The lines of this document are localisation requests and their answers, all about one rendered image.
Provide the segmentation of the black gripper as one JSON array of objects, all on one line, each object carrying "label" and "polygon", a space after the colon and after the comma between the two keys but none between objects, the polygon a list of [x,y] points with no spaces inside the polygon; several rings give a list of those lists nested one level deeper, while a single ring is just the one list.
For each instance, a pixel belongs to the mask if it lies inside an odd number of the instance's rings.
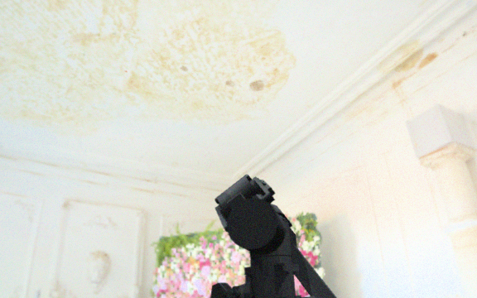
[{"label": "black gripper", "polygon": [[244,268],[252,278],[253,298],[315,298],[296,296],[293,273],[298,271],[290,256],[251,258],[250,267]]}]

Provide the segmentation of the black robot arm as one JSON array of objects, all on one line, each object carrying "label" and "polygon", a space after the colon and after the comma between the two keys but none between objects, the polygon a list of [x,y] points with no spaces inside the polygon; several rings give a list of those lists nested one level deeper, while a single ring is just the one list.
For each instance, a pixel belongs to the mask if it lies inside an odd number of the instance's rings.
[{"label": "black robot arm", "polygon": [[[250,251],[250,259],[268,256],[290,256],[299,271],[294,276],[315,298],[336,298],[325,282],[296,247],[296,235],[291,222],[275,205],[276,194],[271,186],[256,176],[243,176],[214,201],[216,213],[229,238]],[[210,298],[253,298],[251,275],[245,284],[232,286],[216,283]]]}]

